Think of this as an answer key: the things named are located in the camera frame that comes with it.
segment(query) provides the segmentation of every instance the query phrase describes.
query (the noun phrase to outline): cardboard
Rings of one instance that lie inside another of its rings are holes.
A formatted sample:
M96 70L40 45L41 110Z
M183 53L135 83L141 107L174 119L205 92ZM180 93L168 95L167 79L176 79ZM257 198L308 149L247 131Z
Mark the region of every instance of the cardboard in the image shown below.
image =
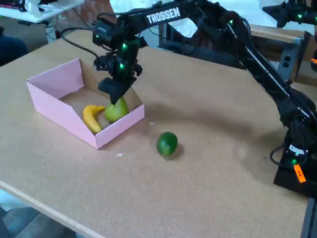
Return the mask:
M124 99L129 114L110 124L104 113L98 116L102 131L93 135L82 121L83 109L90 104L109 105L108 94L97 89L102 78L75 59L27 80L35 109L96 149L144 118L144 105L133 89Z

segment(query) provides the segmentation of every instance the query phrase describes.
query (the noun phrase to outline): white desk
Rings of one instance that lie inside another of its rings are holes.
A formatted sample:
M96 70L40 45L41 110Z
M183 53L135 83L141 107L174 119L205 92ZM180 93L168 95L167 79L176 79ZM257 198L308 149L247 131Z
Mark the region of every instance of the white desk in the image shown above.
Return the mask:
M58 0L57 2L53 2L50 4L42 5L44 8L44 12L42 12L42 16L35 17L29 12L20 12L15 9L8 8L0 8L0 16L6 16L15 18L18 20L29 21L33 23L39 23L44 20L48 20L53 16L59 15L64 11L70 10L74 7L77 7L84 3L84 0Z

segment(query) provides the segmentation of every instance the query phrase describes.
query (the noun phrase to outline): box flap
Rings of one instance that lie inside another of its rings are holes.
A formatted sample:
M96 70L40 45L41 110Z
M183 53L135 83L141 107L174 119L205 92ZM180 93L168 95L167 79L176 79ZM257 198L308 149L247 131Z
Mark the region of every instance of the box flap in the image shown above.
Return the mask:
M84 87L79 59L62 64L27 81L57 99Z

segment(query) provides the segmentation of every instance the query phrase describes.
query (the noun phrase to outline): white paper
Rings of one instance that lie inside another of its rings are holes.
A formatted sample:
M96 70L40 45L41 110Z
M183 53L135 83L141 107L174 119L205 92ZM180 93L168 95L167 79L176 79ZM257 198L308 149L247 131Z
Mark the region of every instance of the white paper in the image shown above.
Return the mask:
M134 8L151 7L158 0L110 0L110 4L114 12L126 12ZM171 2L171 0L163 0L163 3ZM220 5L227 10L237 12L252 25L276 27L276 20L266 14L262 7L278 5L283 0L217 0ZM196 25L188 18L177 20L169 23L176 31L183 36L191 38L197 31ZM289 22L283 29L308 31L315 34L313 25L298 24L297 22Z

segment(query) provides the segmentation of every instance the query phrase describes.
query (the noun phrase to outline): metal frame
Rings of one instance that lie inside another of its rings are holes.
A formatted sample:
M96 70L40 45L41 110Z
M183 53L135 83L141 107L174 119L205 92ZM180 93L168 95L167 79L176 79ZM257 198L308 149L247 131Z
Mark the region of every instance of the metal frame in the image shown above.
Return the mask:
M173 31L174 29L168 24L160 25L159 28L159 48L174 51L174 52L190 52L188 55L194 58L198 58L201 60L206 60L214 63L219 63L231 67L242 68L238 60L224 52L216 52L212 50L206 50L203 48L196 48L194 50L194 46L183 44L181 42L177 42L173 39ZM305 32L302 38L297 38L293 43L287 43L276 40L268 40L272 41L278 45L283 47L283 52L280 58L280 62L277 68L282 79L290 82L290 78L294 73L294 69L297 65L295 71L295 77L297 77L298 69L302 62L302 58L304 56L306 47L312 35L308 32Z
M310 198L307 203L301 238L317 237L317 200Z

